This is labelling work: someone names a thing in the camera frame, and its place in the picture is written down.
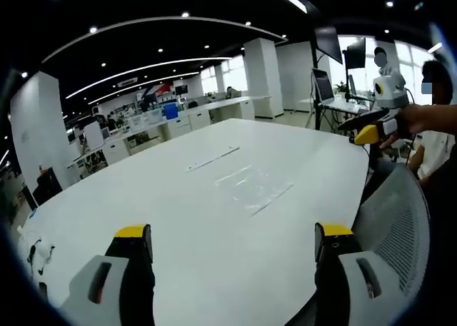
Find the person's right hand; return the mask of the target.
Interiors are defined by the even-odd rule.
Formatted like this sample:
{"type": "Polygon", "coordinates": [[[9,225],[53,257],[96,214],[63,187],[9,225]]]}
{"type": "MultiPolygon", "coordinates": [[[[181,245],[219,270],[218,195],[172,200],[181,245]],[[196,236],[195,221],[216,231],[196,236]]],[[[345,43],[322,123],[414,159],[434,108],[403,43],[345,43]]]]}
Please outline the person's right hand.
{"type": "Polygon", "coordinates": [[[398,139],[423,131],[437,131],[435,106],[407,106],[396,116],[399,126],[389,137],[383,139],[380,148],[387,148],[398,139]]]}

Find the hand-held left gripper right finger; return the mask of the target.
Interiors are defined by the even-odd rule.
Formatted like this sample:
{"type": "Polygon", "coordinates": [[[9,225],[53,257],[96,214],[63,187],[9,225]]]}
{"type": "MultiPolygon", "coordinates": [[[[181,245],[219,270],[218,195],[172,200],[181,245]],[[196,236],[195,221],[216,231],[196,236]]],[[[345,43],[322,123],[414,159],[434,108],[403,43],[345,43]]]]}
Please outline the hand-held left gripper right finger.
{"type": "Polygon", "coordinates": [[[390,267],[353,232],[315,224],[316,324],[389,325],[390,267]]]}

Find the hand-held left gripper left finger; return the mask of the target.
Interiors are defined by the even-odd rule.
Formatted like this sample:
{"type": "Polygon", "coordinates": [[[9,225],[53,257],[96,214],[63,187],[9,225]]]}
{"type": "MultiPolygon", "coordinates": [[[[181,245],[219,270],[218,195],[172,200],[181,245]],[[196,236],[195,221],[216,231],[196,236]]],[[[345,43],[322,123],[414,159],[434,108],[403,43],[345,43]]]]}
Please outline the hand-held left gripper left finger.
{"type": "Polygon", "coordinates": [[[69,284],[59,311],[72,325],[154,325],[151,226],[120,229],[69,284]]]}

